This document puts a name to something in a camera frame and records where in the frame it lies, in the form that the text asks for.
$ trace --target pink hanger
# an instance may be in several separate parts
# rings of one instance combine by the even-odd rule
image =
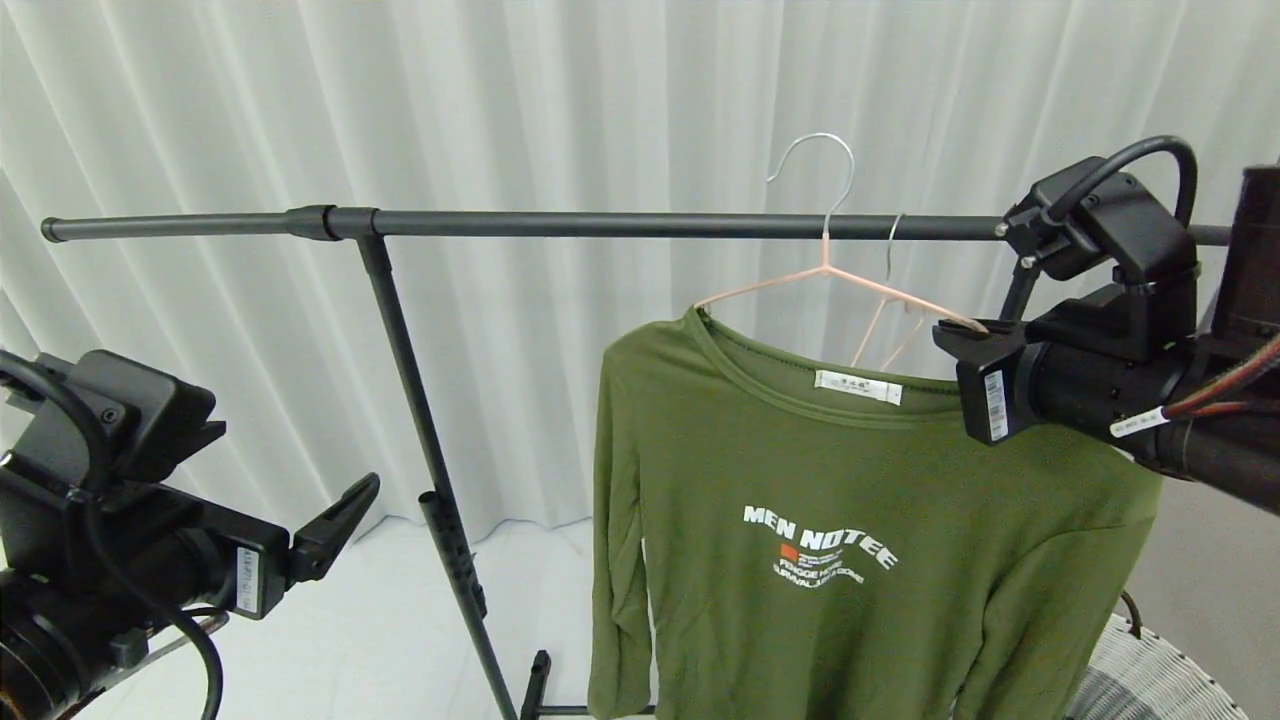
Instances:
[[[902,302],[906,302],[909,305],[914,305],[916,307],[922,307],[924,310],[929,310],[931,313],[934,313],[937,315],[942,315],[943,318],[950,318],[950,319],[955,320],[956,323],[960,323],[961,325],[965,325],[968,328],[974,329],[975,332],[986,333],[987,328],[984,328],[982,325],[982,323],[979,323],[978,320],[974,320],[974,319],[968,318],[965,315],[960,315],[959,313],[954,313],[951,310],[947,310],[946,307],[942,307],[941,305],[934,305],[933,302],[929,302],[928,300],[922,300],[922,299],[919,299],[919,297],[916,297],[914,295],[908,295],[908,293],[905,293],[905,292],[902,292],[900,290],[893,290],[892,287],[888,287],[888,286],[884,286],[884,284],[881,284],[881,283],[877,283],[877,282],[872,282],[872,281],[869,281],[867,278],[863,278],[860,275],[855,275],[852,273],[841,270],[840,268],[836,268],[836,266],[833,266],[831,264],[831,215],[835,214],[835,211],[837,209],[840,209],[840,206],[845,202],[845,199],[849,197],[850,191],[852,191],[852,188],[854,188],[854,167],[855,167],[855,163],[854,163],[854,151],[849,149],[849,143],[846,143],[838,136],[835,136],[835,135],[832,135],[829,132],[815,132],[815,133],[810,133],[810,135],[799,137],[799,138],[796,138],[791,143],[790,147],[787,147],[786,152],[782,154],[782,159],[778,160],[778,168],[777,168],[777,170],[774,170],[774,173],[772,176],[769,176],[764,182],[768,183],[768,182],[773,182],[774,179],[777,179],[778,173],[782,172],[782,167],[787,161],[787,158],[791,156],[791,151],[795,150],[795,147],[797,145],[800,145],[801,142],[805,142],[808,140],[813,140],[815,137],[826,137],[828,140],[833,140],[833,141],[838,142],[840,146],[845,149],[845,154],[849,156],[849,176],[847,176],[847,178],[845,181],[845,190],[844,190],[844,192],[840,193],[840,199],[836,200],[836,204],[831,206],[831,210],[827,210],[827,215],[822,219],[822,264],[818,265],[817,268],[810,268],[808,270],[801,270],[799,273],[792,273],[790,275],[785,275],[785,277],[781,277],[781,278],[773,278],[773,279],[759,282],[759,283],[755,283],[755,284],[751,284],[751,286],[748,286],[748,287],[742,287],[742,288],[737,288],[737,290],[731,290],[731,291],[727,291],[727,292],[722,292],[719,295],[713,295],[713,296],[710,296],[710,297],[708,297],[705,300],[698,301],[695,304],[695,306],[696,307],[705,307],[705,306],[710,305],[712,302],[716,302],[717,300],[724,300],[727,297],[733,297],[736,295],[742,295],[742,293],[746,293],[746,292],[751,292],[751,291],[755,291],[755,290],[763,290],[765,287],[773,287],[773,286],[777,286],[777,284],[785,284],[785,283],[800,281],[800,279],[804,279],[804,278],[810,278],[810,277],[815,277],[815,275],[833,275],[833,277],[837,277],[840,279],[849,281],[849,282],[851,282],[854,284],[863,286],[863,287],[865,287],[868,290],[874,290],[876,292],[881,293],[881,296],[884,297],[884,302],[888,302],[890,300],[901,300]]]

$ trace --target shirt sleeve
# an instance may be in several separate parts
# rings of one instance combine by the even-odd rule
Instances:
[[[631,405],[608,355],[595,434],[591,676],[588,710],[602,720],[649,703],[649,603],[640,548],[640,482]]]
[[[1053,536],[1001,579],[955,720],[1061,720],[1152,519]]]

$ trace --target white clothing label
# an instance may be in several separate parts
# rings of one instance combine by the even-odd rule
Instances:
[[[1119,423],[1112,423],[1111,434],[1112,437],[1132,436],[1133,433],[1146,430],[1147,428],[1164,425],[1167,421],[1169,418],[1165,418],[1165,409],[1156,407],[1155,410],[1147,410],[1142,415],[1134,415],[1133,418],[1126,418]]]
[[[1005,410],[1005,374],[996,370],[982,382],[987,386],[987,424],[991,427],[991,442],[996,442],[1009,434],[1009,413]]]
[[[902,405],[902,386],[897,383],[859,378],[858,375],[846,375],[844,373],[832,373],[831,370],[818,370],[818,374],[813,380],[813,387],[837,389],[859,397],[870,397],[872,400],[879,400],[881,402]]]
[[[247,547],[236,548],[236,607],[256,615],[261,591],[259,553]]]

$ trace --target white curtain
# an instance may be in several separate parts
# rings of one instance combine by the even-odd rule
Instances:
[[[289,527],[367,470],[384,484],[366,528],[417,519],[430,487],[353,245],[51,246],[42,218],[321,202],[815,213],[844,172],[831,147],[797,151],[768,193],[763,179],[794,137],[827,131],[858,156],[842,211],[983,215],[1080,158],[1176,133],[1201,159],[1196,222],[1225,224],[1240,168],[1280,154],[1274,0],[8,0],[3,12],[0,340],[70,360],[105,347],[212,389],[229,434],[173,483]],[[1172,202],[1171,161],[1133,170]],[[389,243],[474,537],[506,518],[589,514],[609,342],[817,258],[812,240]],[[891,250],[897,287],[974,316],[998,311],[1009,249]],[[1222,252],[1202,255],[1211,291]],[[883,242],[841,243],[836,259],[886,273]],[[1044,283],[1029,313],[1105,278]],[[814,281],[718,313],[759,340],[847,361],[874,305]],[[914,323],[890,311],[867,361]],[[922,333],[891,369],[950,368]],[[12,438],[20,423],[6,415],[0,429]],[[1260,678],[1249,667],[1268,666],[1258,652],[1276,666],[1274,641],[1239,660],[1215,652]]]

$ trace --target clothes hanger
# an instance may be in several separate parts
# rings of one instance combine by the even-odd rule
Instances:
[[[982,323],[979,323],[979,322],[977,322],[977,320],[974,320],[972,318],[966,318],[964,315],[960,315],[959,313],[947,310],[946,307],[942,307],[941,305],[934,305],[933,302],[929,302],[928,300],[922,300],[922,299],[919,299],[919,297],[916,297],[914,295],[908,295],[908,293],[905,293],[905,292],[902,292],[900,290],[895,290],[895,288],[888,287],[886,284],[881,284],[881,283],[869,281],[869,279],[867,279],[867,278],[864,278],[861,275],[855,275],[855,274],[849,273],[846,270],[841,270],[840,268],[836,268],[836,266],[833,266],[831,264],[831,217],[836,213],[836,210],[840,209],[840,206],[845,202],[845,199],[849,197],[849,193],[854,190],[854,168],[855,168],[855,161],[854,161],[854,151],[849,149],[849,143],[846,143],[838,136],[832,135],[829,132],[814,132],[814,133],[810,133],[810,135],[801,136],[801,137],[799,137],[799,138],[796,138],[795,141],[791,142],[791,146],[787,147],[786,152],[782,154],[782,159],[778,160],[778,168],[764,182],[765,183],[771,183],[774,179],[777,179],[778,174],[782,172],[782,167],[786,165],[786,163],[787,163],[787,158],[791,156],[791,151],[795,150],[797,145],[800,145],[801,142],[813,140],[813,138],[818,138],[818,137],[826,137],[827,140],[831,140],[831,141],[835,141],[835,142],[840,143],[840,146],[845,150],[845,155],[849,156],[849,174],[845,178],[845,190],[840,193],[840,197],[836,200],[836,204],[831,206],[831,210],[827,210],[827,215],[823,217],[823,219],[822,219],[822,264],[819,264],[817,268],[810,268],[808,270],[800,270],[799,273],[791,273],[790,275],[783,275],[781,278],[773,278],[773,279],[758,282],[758,283],[754,283],[754,284],[750,284],[750,286],[746,286],[746,287],[741,287],[741,288],[737,288],[737,290],[731,290],[731,291],[727,291],[727,292],[722,292],[719,295],[713,295],[710,297],[707,297],[704,300],[700,300],[700,301],[695,302],[694,306],[695,307],[707,307],[708,305],[710,305],[712,302],[716,302],[718,300],[724,300],[724,299],[733,297],[733,296],[737,296],[737,295],[744,295],[744,293],[748,293],[748,292],[751,292],[751,291],[763,290],[765,287],[773,287],[773,286],[778,286],[778,284],[785,284],[785,283],[800,281],[800,279],[804,279],[804,278],[812,278],[812,277],[815,277],[815,275],[833,275],[833,277],[837,277],[840,279],[849,281],[849,282],[851,282],[854,284],[859,284],[861,287],[865,287],[868,290],[873,290],[873,291],[881,293],[881,296],[883,296],[886,299],[901,300],[902,302],[906,302],[909,305],[914,305],[916,307],[922,307],[922,309],[928,310],[931,313],[934,313],[937,315],[942,315],[943,318],[950,318],[950,319],[955,320],[956,323],[960,323],[961,325],[965,325],[966,328],[972,328],[975,332],[986,334],[987,333],[987,328],[984,328],[982,325]]]
[[[888,283],[890,277],[893,274],[893,234],[897,232],[897,223],[900,223],[902,220],[902,215],[904,214],[905,213],[899,213],[897,217],[893,218],[893,224],[890,225],[890,228],[888,228],[888,243],[884,246],[884,282],[886,283]],[[897,300],[896,299],[895,300],[890,300],[888,297],[881,297],[879,305],[876,306],[876,314],[872,315],[872,323],[869,325],[867,325],[867,333],[863,334],[863,341],[860,343],[858,343],[858,351],[854,352],[854,359],[852,359],[852,361],[849,363],[850,366],[858,365],[858,360],[863,356],[863,350],[867,348],[867,341],[870,340],[872,338],[872,333],[876,332],[876,324],[879,323],[881,313],[884,311],[884,306],[888,305],[890,302],[897,302]],[[911,306],[910,305],[904,305],[902,310],[906,311],[906,313],[910,313],[911,311]],[[897,356],[901,355],[904,350],[906,350],[906,346],[911,343],[911,338],[915,337],[915,333],[920,332],[920,328],[924,327],[924,318],[925,318],[924,313],[920,313],[920,318],[915,322],[915,327],[911,328],[911,332],[906,333],[906,338],[902,341],[901,345],[897,346],[897,350],[895,350],[892,354],[890,354],[888,359],[884,360],[884,363],[879,366],[879,370],[882,373],[888,369],[890,364],[893,363],[893,360],[897,360]]]

